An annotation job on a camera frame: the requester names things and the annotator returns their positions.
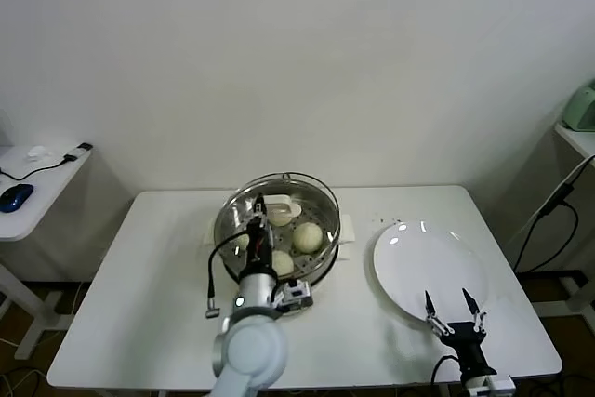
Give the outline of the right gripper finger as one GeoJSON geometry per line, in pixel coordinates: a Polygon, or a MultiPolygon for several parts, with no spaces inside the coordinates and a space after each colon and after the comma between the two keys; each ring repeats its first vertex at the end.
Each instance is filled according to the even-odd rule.
{"type": "Polygon", "coordinates": [[[467,303],[467,306],[469,308],[469,312],[471,313],[471,315],[473,317],[473,330],[478,333],[484,333],[485,330],[484,330],[483,324],[484,324],[486,312],[482,311],[480,309],[477,301],[468,292],[468,290],[466,288],[462,289],[462,293],[463,293],[464,299],[467,303]]]}
{"type": "Polygon", "coordinates": [[[425,291],[426,322],[437,337],[448,337],[454,334],[454,329],[444,323],[438,316],[428,291],[425,291]]]}

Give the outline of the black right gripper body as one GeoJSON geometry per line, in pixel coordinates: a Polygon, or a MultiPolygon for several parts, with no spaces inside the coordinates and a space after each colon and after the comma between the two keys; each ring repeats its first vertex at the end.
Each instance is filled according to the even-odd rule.
{"type": "Polygon", "coordinates": [[[496,373],[483,354],[481,345],[486,337],[485,332],[475,330],[473,322],[449,323],[453,329],[444,337],[444,345],[456,352],[461,373],[461,381],[469,381],[476,377],[491,376],[496,373]]]}

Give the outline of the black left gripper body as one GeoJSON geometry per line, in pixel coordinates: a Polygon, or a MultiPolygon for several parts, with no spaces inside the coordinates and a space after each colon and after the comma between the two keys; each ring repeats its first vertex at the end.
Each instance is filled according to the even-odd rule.
{"type": "Polygon", "coordinates": [[[243,268],[243,276],[252,274],[267,274],[275,276],[272,267],[273,237],[268,224],[248,224],[246,232],[249,237],[246,248],[246,261],[243,268]]]}

